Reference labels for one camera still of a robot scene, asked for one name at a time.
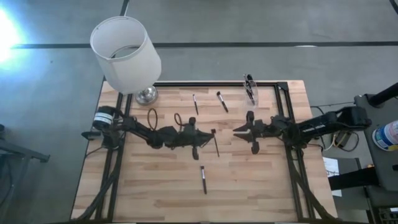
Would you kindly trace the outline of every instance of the lamp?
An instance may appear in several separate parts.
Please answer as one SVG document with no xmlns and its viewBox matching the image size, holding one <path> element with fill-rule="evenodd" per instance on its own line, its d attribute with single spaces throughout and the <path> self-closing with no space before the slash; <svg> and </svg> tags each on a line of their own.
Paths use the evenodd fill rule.
<svg viewBox="0 0 398 224">
<path fill-rule="evenodd" d="M 90 45 L 111 87 L 122 94 L 136 93 L 141 105 L 157 99 L 152 84 L 159 78 L 162 65 L 138 20 L 117 16 L 103 21 L 94 28 Z"/>
</svg>

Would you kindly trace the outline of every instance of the white container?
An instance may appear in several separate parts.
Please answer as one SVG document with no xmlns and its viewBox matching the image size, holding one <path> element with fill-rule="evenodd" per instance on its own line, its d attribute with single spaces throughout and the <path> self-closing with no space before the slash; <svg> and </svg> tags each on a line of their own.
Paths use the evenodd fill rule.
<svg viewBox="0 0 398 224">
<path fill-rule="evenodd" d="M 398 121 L 391 122 L 372 133 L 373 142 L 385 151 L 398 150 Z"/>
<path fill-rule="evenodd" d="M 90 45 L 106 80 L 122 94 L 135 93 L 150 87 L 162 72 L 162 63 L 145 27 L 126 16 L 109 18 L 95 27 Z M 112 58 L 123 49 L 132 53 Z"/>
</svg>

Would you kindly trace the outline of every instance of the wooden tabletop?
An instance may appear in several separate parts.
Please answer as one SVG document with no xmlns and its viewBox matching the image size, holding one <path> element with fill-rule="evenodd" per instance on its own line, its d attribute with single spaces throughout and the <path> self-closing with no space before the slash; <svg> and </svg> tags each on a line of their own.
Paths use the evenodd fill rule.
<svg viewBox="0 0 398 224">
<path fill-rule="evenodd" d="M 311 118 L 304 82 L 288 84 L 296 122 Z M 233 136 L 232 130 L 242 126 L 247 110 L 252 110 L 245 103 L 243 87 L 161 87 L 158 91 L 159 98 L 153 105 L 139 106 L 133 101 L 130 115 L 147 126 L 148 109 L 155 108 L 158 128 L 174 126 L 177 130 L 174 113 L 181 115 L 183 123 L 194 116 L 199 130 L 210 133 L 216 129 L 220 157 L 214 140 L 198 150 L 200 159 L 194 161 L 191 147 L 156 150 L 128 134 L 114 222 L 297 221 L 283 143 L 276 138 L 259 139 L 260 152 L 252 155 L 251 144 Z M 229 113 L 217 99 L 217 91 L 223 95 Z M 198 116 L 192 94 L 197 98 Z M 115 106 L 117 96 L 104 83 L 98 106 Z M 254 109 L 256 119 L 270 123 L 270 117 L 277 114 L 274 89 L 259 87 L 259 96 L 259 106 Z M 101 141 L 90 142 L 88 152 L 100 145 Z M 320 148 L 309 146 L 304 153 L 310 188 L 336 217 Z M 103 150 L 85 160 L 72 218 L 82 214 L 98 193 L 105 157 Z M 207 195 L 203 193 L 201 165 L 205 166 Z M 301 199 L 305 210 L 303 194 Z"/>
</svg>

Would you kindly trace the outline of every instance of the table leg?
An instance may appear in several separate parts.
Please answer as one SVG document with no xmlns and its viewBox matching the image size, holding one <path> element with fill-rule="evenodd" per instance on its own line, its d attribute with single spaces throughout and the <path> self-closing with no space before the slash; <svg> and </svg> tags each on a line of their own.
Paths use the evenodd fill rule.
<svg viewBox="0 0 398 224">
<path fill-rule="evenodd" d="M 379 185 L 374 167 L 360 169 L 346 174 L 329 177 L 331 190 L 362 187 L 367 185 Z"/>
</svg>

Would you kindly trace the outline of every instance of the paper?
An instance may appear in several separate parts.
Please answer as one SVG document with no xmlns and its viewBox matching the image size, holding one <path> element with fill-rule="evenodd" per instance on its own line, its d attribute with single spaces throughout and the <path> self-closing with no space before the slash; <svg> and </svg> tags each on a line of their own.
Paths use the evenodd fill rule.
<svg viewBox="0 0 398 224">
<path fill-rule="evenodd" d="M 328 177 L 333 177 L 334 175 L 340 175 L 338 171 L 338 161 L 337 159 L 323 158 L 323 162 L 325 163 L 326 173 Z M 331 194 L 333 196 L 341 197 L 341 190 L 332 190 Z"/>
</svg>

